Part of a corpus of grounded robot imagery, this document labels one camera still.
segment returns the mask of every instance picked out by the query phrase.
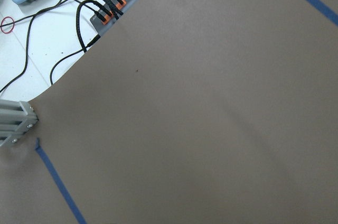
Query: red ring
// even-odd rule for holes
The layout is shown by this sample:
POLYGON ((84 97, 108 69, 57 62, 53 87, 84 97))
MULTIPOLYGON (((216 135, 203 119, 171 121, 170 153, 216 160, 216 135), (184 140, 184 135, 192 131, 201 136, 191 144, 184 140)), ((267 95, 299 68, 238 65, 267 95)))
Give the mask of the red ring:
POLYGON ((4 24, 4 21, 6 19, 11 19, 13 21, 12 28, 9 31, 7 31, 7 32, 3 31, 2 27, 0 27, 0 29, 1 29, 2 33, 9 34, 9 33, 11 33, 13 31, 15 23, 14 23, 14 19, 13 18, 11 18, 10 16, 6 16, 5 18, 2 19, 1 26, 4 24))

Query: orange socket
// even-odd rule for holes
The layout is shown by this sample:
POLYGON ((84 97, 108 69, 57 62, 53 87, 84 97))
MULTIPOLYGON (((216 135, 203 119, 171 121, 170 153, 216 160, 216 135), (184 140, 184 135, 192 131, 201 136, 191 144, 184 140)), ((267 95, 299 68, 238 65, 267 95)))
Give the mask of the orange socket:
MULTIPOLYGON (((125 5, 127 5, 127 2, 125 0, 122 0, 123 4, 121 5, 120 3, 116 4, 117 9, 121 10, 125 5)), ((110 13, 112 14, 112 16, 110 17, 108 14, 105 15, 105 22, 102 22, 103 25, 106 25, 111 18, 114 17, 114 14, 112 13, 112 11, 110 11, 110 13)))

